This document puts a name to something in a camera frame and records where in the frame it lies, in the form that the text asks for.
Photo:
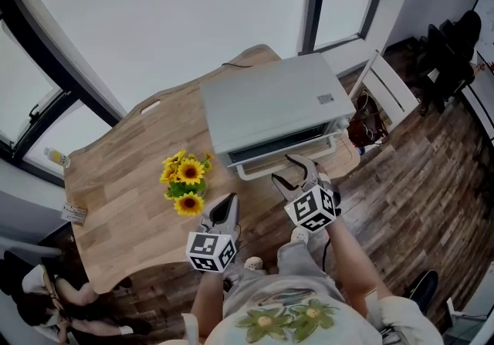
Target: oven handle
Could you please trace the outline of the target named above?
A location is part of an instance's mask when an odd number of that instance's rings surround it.
[[[327,156],[328,154],[334,153],[337,149],[337,144],[335,143],[333,135],[330,135],[327,138],[327,144],[328,144],[327,149],[325,149],[323,151],[318,151],[317,153],[314,153],[314,154],[310,154],[307,156],[307,158],[309,158],[310,160],[316,160],[317,158],[321,158],[321,157]],[[243,181],[253,181],[254,179],[259,179],[259,178],[262,178],[263,176],[274,174],[275,172],[279,172],[279,171],[282,171],[284,169],[290,168],[291,166],[293,166],[293,164],[291,164],[287,161],[285,164],[278,164],[278,165],[275,165],[271,168],[266,168],[266,169],[261,170],[261,171],[252,172],[251,174],[245,173],[243,164],[236,165],[235,167],[237,168],[237,172],[239,173],[239,177]]]

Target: black and white marker cube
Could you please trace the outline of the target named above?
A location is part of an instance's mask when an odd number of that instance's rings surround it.
[[[314,186],[285,207],[296,226],[316,233],[336,220],[333,193]]]
[[[189,232],[187,257],[195,269],[223,272],[236,253],[231,235]]]

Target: toaster oven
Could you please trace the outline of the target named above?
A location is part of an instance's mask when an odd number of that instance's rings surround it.
[[[334,135],[355,114],[319,53],[203,83],[201,95],[217,158],[244,180],[284,169],[284,154],[303,150],[316,159],[333,153]],[[247,173],[248,166],[258,169]]]

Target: t-shirt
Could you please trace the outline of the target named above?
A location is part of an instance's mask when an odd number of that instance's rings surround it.
[[[22,290],[24,293],[38,293],[49,295],[48,290],[45,287],[44,277],[45,270],[42,266],[34,267],[22,280]],[[49,318],[48,322],[41,326],[34,326],[33,328],[48,337],[51,340],[59,342],[58,339],[58,326],[59,311],[53,307],[53,315]]]
[[[413,301],[390,296],[377,302],[385,335],[344,302],[331,279],[266,276],[240,285],[226,300],[224,319],[205,345],[443,344]]]

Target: wooden table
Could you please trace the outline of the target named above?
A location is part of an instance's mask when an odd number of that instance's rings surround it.
[[[280,58],[268,46],[260,45],[230,63],[260,65],[277,60]],[[198,156],[213,152],[199,85],[234,72],[242,69],[221,66],[199,79],[154,94],[99,140],[71,153],[70,168],[65,169],[66,197],[88,210],[84,226],[73,225],[73,233],[97,293],[109,292],[120,280],[147,267],[186,261],[188,233],[197,228],[198,218],[178,216],[173,203],[164,199],[165,185],[159,182],[161,162],[183,148]],[[156,102],[157,106],[144,110]],[[319,162],[330,177],[338,178],[351,172],[359,161],[357,151],[343,135],[337,138],[337,152]],[[236,192],[241,218],[245,218],[254,210],[268,212],[282,201],[269,177],[245,182],[219,162],[213,164],[208,172],[206,203]],[[292,181],[301,179],[294,168],[280,174]]]

